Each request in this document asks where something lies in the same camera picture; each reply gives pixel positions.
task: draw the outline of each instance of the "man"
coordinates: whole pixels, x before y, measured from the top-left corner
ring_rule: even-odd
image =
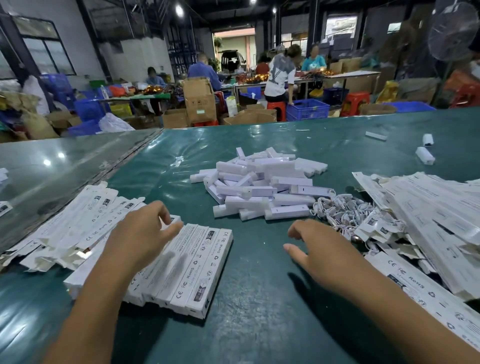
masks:
[[[165,205],[154,201],[117,224],[43,364],[110,363],[120,304],[133,276],[183,226],[177,222],[161,231],[159,217],[171,223]],[[480,363],[478,351],[376,270],[331,227],[312,219],[297,220],[288,236],[302,239],[308,255],[293,244],[283,245],[286,253],[317,283],[360,308],[409,363]]]
[[[188,69],[188,77],[207,77],[210,79],[214,91],[222,89],[222,83],[218,79],[217,73],[212,66],[208,65],[208,57],[205,53],[198,55],[198,62],[191,65]]]

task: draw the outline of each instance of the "finger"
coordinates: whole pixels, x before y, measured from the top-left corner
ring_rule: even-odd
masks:
[[[308,255],[306,255],[300,248],[293,244],[283,244],[283,248],[293,261],[299,264],[308,272]]]
[[[148,205],[155,211],[158,216],[160,216],[160,218],[166,225],[169,225],[172,222],[170,218],[170,213],[168,212],[167,207],[162,201],[154,201]]]
[[[164,241],[165,244],[168,243],[179,234],[181,228],[183,228],[182,221],[171,224],[168,228],[160,232],[160,239]]]
[[[303,223],[302,220],[296,220],[293,222],[293,224],[291,224],[291,226],[289,227],[288,229],[288,232],[287,232],[287,235],[289,238],[293,238],[293,239],[301,239],[301,224]]]

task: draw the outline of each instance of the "hand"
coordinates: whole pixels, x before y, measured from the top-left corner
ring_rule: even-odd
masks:
[[[183,222],[177,222],[161,231],[158,217],[167,225],[171,223],[170,214],[160,201],[129,212],[111,232],[101,258],[131,275],[145,268],[183,227]]]
[[[288,230],[288,236],[302,239],[308,255],[293,244],[283,247],[319,284],[342,296],[368,281],[367,275],[376,270],[342,235],[318,221],[297,220]]]

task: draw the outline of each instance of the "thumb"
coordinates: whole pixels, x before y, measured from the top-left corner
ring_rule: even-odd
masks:
[[[293,261],[299,264],[307,272],[308,270],[308,255],[306,255],[300,248],[293,244],[283,244],[283,248]]]
[[[182,221],[170,224],[168,228],[160,232],[160,240],[163,242],[163,244],[167,244],[179,234],[181,228],[183,228]]]

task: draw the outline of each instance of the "person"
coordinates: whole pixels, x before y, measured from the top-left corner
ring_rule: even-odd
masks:
[[[268,74],[270,72],[268,62],[269,61],[267,55],[263,54],[258,61],[257,68],[255,69],[255,74]]]
[[[320,67],[326,67],[325,58],[320,54],[320,48],[318,44],[314,44],[310,50],[310,57],[306,58],[303,61],[301,70],[302,71],[311,71]]]
[[[162,77],[158,76],[155,68],[153,67],[148,67],[148,78],[145,80],[149,85],[152,86],[161,86],[161,87],[167,87],[167,84],[163,80]]]
[[[183,226],[178,222],[160,231],[159,217],[171,222],[165,205],[155,201],[117,224],[43,364],[63,364],[65,358],[69,364],[110,363],[117,315],[127,287]],[[294,244],[284,244],[293,261],[317,283],[359,307],[408,362],[480,363],[480,352],[377,271],[330,226],[312,219],[297,220],[288,236],[302,239],[308,250],[305,254]]]
[[[277,54],[270,62],[270,76],[265,85],[265,100],[268,102],[287,102],[293,105],[295,70],[301,62],[301,48],[292,45],[284,53]]]
[[[205,53],[198,55],[198,62],[191,65],[188,69],[188,77],[207,77],[214,91],[221,91],[222,83],[218,79],[218,74],[212,66],[208,65],[208,57]]]

